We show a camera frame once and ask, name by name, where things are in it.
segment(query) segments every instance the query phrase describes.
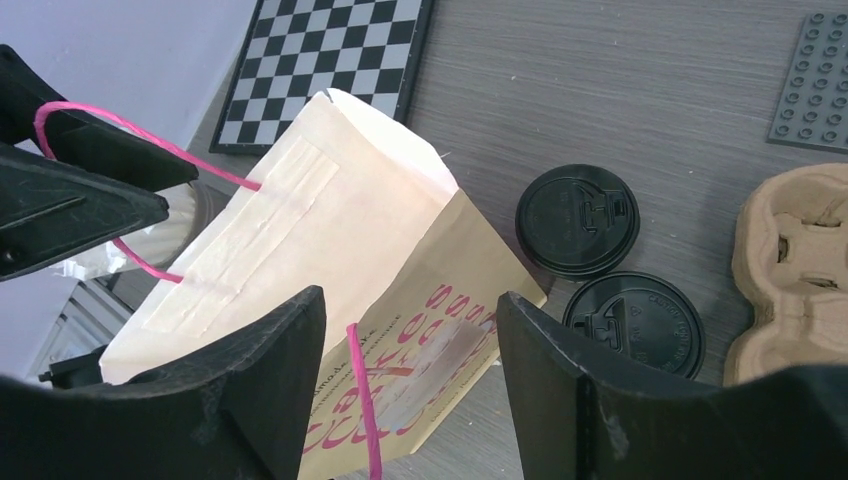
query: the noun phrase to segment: black plastic lid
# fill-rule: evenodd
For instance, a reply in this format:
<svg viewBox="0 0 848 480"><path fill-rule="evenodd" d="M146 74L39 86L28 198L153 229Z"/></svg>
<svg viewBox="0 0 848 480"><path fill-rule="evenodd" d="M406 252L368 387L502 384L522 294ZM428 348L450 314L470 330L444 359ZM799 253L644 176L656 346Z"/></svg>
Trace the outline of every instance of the black plastic lid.
<svg viewBox="0 0 848 480"><path fill-rule="evenodd" d="M524 253L557 276L582 281L615 268L639 234L639 207L614 173L565 165L537 178L518 202Z"/></svg>
<svg viewBox="0 0 848 480"><path fill-rule="evenodd" d="M686 378L704 361L701 318L683 293L661 278L616 272L580 287L563 323L650 367Z"/></svg>

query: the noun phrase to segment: gray lego baseplate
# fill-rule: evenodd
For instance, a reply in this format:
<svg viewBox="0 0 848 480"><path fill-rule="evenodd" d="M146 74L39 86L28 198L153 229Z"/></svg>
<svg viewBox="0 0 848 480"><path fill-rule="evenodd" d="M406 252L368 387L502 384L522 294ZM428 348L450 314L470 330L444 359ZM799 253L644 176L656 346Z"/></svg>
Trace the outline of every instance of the gray lego baseplate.
<svg viewBox="0 0 848 480"><path fill-rule="evenodd" d="M848 153L848 14L807 16L768 141Z"/></svg>

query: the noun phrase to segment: brown pulp tray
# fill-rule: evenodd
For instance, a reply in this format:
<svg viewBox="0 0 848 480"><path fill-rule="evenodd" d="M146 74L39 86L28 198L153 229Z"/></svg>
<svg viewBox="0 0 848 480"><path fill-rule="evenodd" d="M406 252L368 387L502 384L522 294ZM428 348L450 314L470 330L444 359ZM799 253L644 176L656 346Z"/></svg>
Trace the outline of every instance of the brown pulp tray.
<svg viewBox="0 0 848 480"><path fill-rule="evenodd" d="M733 277L754 324L730 348L725 385L791 365L848 364L848 165L792 170L751 194Z"/></svg>

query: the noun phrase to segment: wooden table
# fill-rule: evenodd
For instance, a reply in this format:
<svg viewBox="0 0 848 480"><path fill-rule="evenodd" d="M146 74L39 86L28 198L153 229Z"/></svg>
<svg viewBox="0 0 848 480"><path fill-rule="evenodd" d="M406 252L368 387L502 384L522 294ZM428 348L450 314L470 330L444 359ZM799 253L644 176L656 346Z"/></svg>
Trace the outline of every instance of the wooden table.
<svg viewBox="0 0 848 480"><path fill-rule="evenodd" d="M719 384L750 324L730 274L740 205L770 176L845 159L765 143L804 15L840 10L835 0L437 0L411 127L447 154L517 252L515 206L536 176L566 163L621 176L642 230L619 269L689 296L707 334L697 380ZM217 109L208 117L193 147L206 157ZM577 285L536 273L552 288L545 310L561 317ZM385 478L521 478L501 369Z"/></svg>

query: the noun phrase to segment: pink handle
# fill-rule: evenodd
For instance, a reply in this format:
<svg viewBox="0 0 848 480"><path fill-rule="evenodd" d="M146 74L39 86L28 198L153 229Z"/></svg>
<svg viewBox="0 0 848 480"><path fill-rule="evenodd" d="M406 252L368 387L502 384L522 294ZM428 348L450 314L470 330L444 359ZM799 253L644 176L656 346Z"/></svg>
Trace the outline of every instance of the pink handle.
<svg viewBox="0 0 848 480"><path fill-rule="evenodd" d="M359 402L362 404L362 420L365 423L365 439L368 444L368 468L371 480L383 478L383 461L380 457L380 436L377 430L377 418L374 414L374 401L371 400L371 387L368 386L368 373L365 369L365 357L359 346L359 335L356 324L347 327L347 342L350 345L350 363L353 366L353 376L356 377L356 388Z"/></svg>
<svg viewBox="0 0 848 480"><path fill-rule="evenodd" d="M143 128L135 125L134 123L125 120L114 113L104 110L99 107L94 107L91 105L85 105L83 103L76 102L47 102L35 112L35 135L38 138L38 146L41 148L41 151L44 152L44 156L50 159L55 159L56 155L53 153L53 150L50 148L50 145L47 143L47 134L44 130L44 125L47 123L47 117L59 110L82 110L84 112L93 113L95 115L100 115L101 117L107 118L112 122L121 125L123 127L128 128L131 132L136 135L144 138L148 142L176 155L177 157L185 160L186 162L202 168L209 173L217 175L225 180L229 180L237 185L240 185L244 188L248 188L253 190L254 192L259 191L262 187L262 184L254 182L252 180L247 180L245 178L241 178L237 175L233 175L232 173L221 170L218 167L212 166L203 160L195 157L194 155L186 152L180 147L174 145L173 143L164 140L162 138L153 135L152 133L144 130ZM124 253L127 257L129 257L132 261L138 264L142 270L149 273L150 275L159 278L161 280L168 280L174 283L180 283L183 280L183 277L179 275L174 275L172 273L168 273L162 270L157 269L153 265L147 263L143 258L139 257L135 252L130 250L126 243L120 238L116 238L112 240L112 243L118 247L118 250Z"/></svg>

